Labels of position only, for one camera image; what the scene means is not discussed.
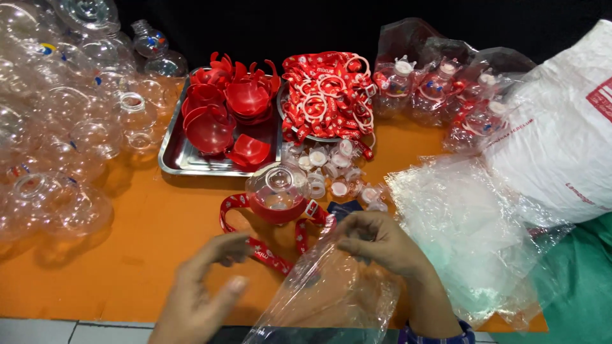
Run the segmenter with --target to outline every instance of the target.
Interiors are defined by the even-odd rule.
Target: table
[[[442,130],[421,128],[406,119],[378,121],[376,136],[375,159],[363,167],[364,179],[372,184],[382,182],[388,172],[418,164],[420,155],[441,153]],[[245,178],[171,176],[160,171],[156,156],[136,161],[120,155],[96,183],[113,199],[112,226],[78,241],[56,242],[37,235],[0,246],[0,316],[155,321],[174,269],[210,237],[222,233],[220,203],[243,192],[244,182]],[[249,225],[234,213],[228,214],[230,223],[254,231],[286,259],[297,259],[293,225],[274,227],[254,216],[249,216]],[[231,269],[215,266],[206,284],[215,292],[232,275],[248,276],[250,287],[226,324],[252,326],[283,276],[248,260]],[[392,328],[401,328],[407,319],[402,311],[406,307],[401,306],[405,299],[400,299]],[[547,329],[542,314],[530,323],[530,331]],[[479,330],[512,328],[494,316]]]

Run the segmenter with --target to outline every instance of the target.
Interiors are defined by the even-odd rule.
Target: fingernail
[[[247,284],[248,278],[244,276],[234,276],[231,281],[229,281],[229,288],[235,293],[240,293],[244,290]]]

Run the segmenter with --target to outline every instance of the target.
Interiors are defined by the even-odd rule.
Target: lanyard strap
[[[237,232],[237,230],[229,225],[225,220],[225,215],[228,210],[234,208],[249,208],[249,202],[246,193],[238,193],[225,198],[221,203],[221,211],[219,213],[219,224],[225,233]],[[308,235],[306,234],[306,221],[311,221],[315,224],[324,224],[326,222],[327,212],[324,211],[315,200],[310,200],[304,214],[310,216],[312,219],[299,219],[296,222],[296,249],[297,253],[301,255],[308,250]],[[268,246],[261,240],[257,240],[253,237],[247,239],[247,244],[255,249],[253,257],[260,260],[265,265],[268,265],[272,269],[279,271],[281,274],[287,276],[289,271],[293,268],[293,264],[280,256],[274,255]]]

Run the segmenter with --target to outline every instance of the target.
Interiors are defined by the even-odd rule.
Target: left hand
[[[247,279],[234,276],[214,297],[202,279],[212,263],[231,266],[243,263],[252,253],[247,234],[213,237],[176,272],[174,286],[162,314],[149,337],[149,344],[203,344],[221,328],[247,287]]]

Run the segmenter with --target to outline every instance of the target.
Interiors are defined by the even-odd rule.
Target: blue sleeve
[[[458,319],[458,321],[463,333],[456,337],[445,339],[420,337],[416,335],[408,323],[406,323],[404,329],[400,331],[398,344],[474,344],[476,342],[476,336],[474,335],[472,326],[461,319]]]

